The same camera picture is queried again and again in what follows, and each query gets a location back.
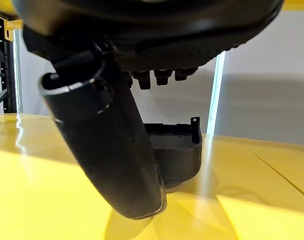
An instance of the black cylindrical tube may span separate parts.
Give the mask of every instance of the black cylindrical tube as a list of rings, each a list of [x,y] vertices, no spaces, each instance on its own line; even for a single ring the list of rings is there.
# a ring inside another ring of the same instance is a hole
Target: black cylindrical tube
[[[90,80],[40,90],[68,146],[96,189],[120,214],[140,219],[166,206],[153,149],[123,73],[111,88]]]

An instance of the metal upright post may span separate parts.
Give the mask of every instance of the metal upright post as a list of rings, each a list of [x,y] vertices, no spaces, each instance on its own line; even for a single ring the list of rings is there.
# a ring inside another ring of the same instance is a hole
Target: metal upright post
[[[7,89],[4,113],[17,113],[13,42],[6,40],[4,29],[5,21],[0,18],[0,50],[5,57],[5,61],[1,61],[2,90]]]

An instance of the black plastic tray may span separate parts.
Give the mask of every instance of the black plastic tray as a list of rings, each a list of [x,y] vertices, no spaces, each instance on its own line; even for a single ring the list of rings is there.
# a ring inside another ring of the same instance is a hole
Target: black plastic tray
[[[165,188],[171,188],[194,177],[201,167],[202,135],[200,118],[191,124],[144,124],[154,149]]]

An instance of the metal shelving rack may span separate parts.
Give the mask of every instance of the metal shelving rack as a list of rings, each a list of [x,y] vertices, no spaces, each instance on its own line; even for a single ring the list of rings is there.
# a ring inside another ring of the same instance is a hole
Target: metal shelving rack
[[[15,91],[15,68],[13,42],[6,39],[5,21],[0,18],[0,78],[2,91],[0,103],[3,102],[4,113],[17,113]]]

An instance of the glossy yellow floor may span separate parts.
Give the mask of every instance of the glossy yellow floor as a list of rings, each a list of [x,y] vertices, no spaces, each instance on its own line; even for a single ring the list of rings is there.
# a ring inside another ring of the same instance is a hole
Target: glossy yellow floor
[[[304,146],[207,136],[166,211],[105,202],[49,117],[0,115],[0,240],[304,240]]]

